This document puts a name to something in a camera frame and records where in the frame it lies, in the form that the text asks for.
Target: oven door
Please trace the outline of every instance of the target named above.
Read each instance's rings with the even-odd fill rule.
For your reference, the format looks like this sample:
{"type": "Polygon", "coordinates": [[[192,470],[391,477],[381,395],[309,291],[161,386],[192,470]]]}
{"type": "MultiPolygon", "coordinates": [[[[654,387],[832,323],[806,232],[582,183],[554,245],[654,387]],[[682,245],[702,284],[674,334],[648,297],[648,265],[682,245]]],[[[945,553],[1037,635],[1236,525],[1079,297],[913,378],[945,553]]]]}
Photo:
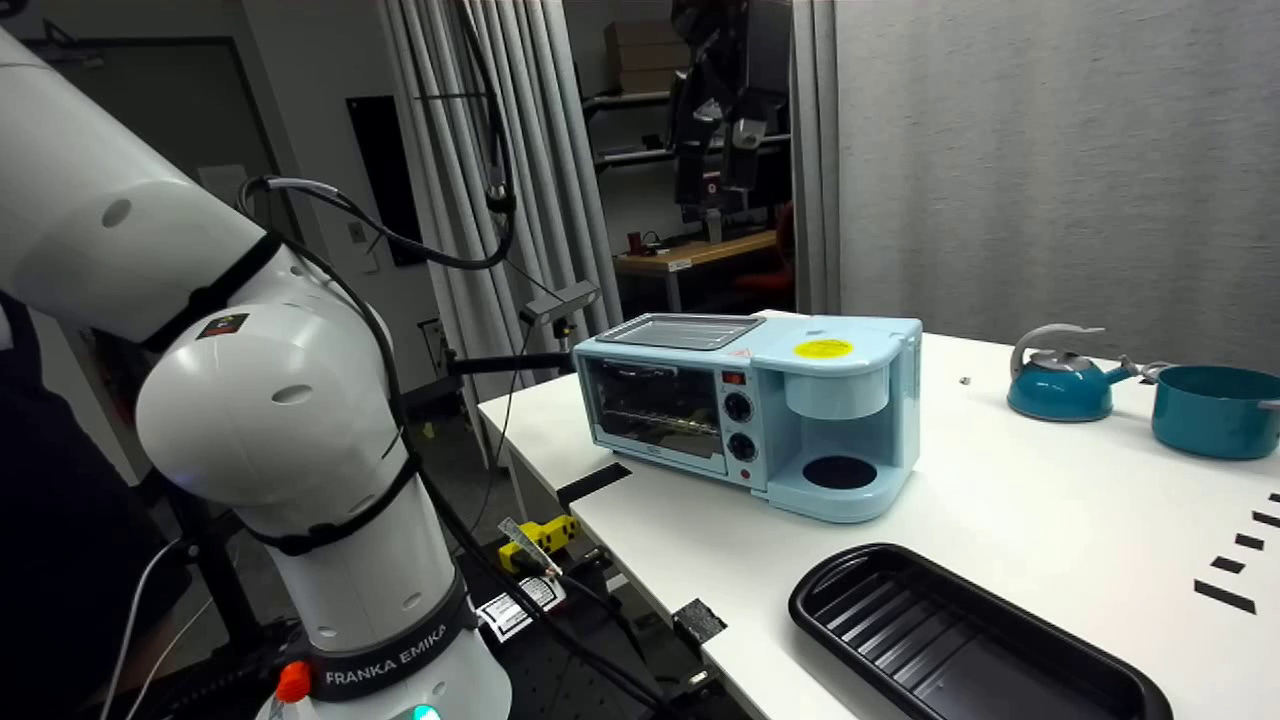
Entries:
{"type": "Polygon", "coordinates": [[[582,393],[605,447],[722,479],[712,369],[586,360],[582,393]]]}

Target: white table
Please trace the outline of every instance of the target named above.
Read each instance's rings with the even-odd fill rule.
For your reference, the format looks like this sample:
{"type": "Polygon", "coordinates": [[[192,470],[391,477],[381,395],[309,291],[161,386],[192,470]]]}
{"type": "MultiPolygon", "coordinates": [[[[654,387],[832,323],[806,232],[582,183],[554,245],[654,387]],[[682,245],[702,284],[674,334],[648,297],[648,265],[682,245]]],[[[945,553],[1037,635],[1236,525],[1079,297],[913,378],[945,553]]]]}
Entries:
{"type": "MultiPolygon", "coordinates": [[[[908,546],[1005,602],[1148,672],[1181,720],[1280,718],[1280,530],[1252,513],[1280,479],[1254,466],[1189,459],[1148,432],[1156,387],[1117,386],[1103,425],[1037,425],[1005,407],[1007,347],[924,342],[924,456],[897,508],[832,530],[735,487],[632,466],[570,503],[661,612],[702,602],[726,629],[702,656],[760,718],[897,718],[786,619],[786,594],[853,546],[908,546]],[[1206,567],[1245,561],[1240,576],[1206,567]],[[1254,617],[1192,594],[1211,581],[1254,617]]],[[[499,430],[503,399],[484,406],[499,430]]],[[[576,378],[517,395],[508,442],[550,491],[615,466],[586,436],[576,378]]]]}

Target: oven window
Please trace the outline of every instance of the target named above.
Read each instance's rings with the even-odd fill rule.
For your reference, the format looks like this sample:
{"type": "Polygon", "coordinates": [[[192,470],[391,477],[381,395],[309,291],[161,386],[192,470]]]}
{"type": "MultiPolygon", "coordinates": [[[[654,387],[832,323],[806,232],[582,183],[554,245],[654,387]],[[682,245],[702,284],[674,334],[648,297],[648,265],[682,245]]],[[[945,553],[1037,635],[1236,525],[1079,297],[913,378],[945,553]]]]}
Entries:
{"type": "Polygon", "coordinates": [[[598,430],[682,456],[718,452],[715,371],[597,366],[598,430]]]}

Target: black plastic tray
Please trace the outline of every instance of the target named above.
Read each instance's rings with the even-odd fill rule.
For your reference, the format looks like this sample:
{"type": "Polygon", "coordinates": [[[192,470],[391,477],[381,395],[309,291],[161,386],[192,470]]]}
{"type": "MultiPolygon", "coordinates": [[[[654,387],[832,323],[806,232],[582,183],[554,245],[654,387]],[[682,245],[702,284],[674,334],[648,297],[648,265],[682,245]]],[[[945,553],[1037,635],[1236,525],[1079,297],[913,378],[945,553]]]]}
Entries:
{"type": "Polygon", "coordinates": [[[829,558],[790,619],[913,718],[1173,718],[1143,672],[897,546],[829,558]]]}

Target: pot handle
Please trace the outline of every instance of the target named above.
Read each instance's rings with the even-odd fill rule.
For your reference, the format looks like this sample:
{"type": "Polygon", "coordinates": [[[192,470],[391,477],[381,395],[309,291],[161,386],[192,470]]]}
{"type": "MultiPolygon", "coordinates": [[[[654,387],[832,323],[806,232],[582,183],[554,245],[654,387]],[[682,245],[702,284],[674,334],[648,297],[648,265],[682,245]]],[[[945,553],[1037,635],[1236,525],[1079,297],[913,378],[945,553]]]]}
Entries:
{"type": "Polygon", "coordinates": [[[1098,338],[1103,329],[1084,329],[1084,323],[1041,323],[1032,329],[1028,338],[1019,338],[1013,346],[1013,357],[1007,357],[1007,371],[1014,378],[1022,369],[1022,353],[1041,342],[1058,342],[1058,338],[1098,338]]]}

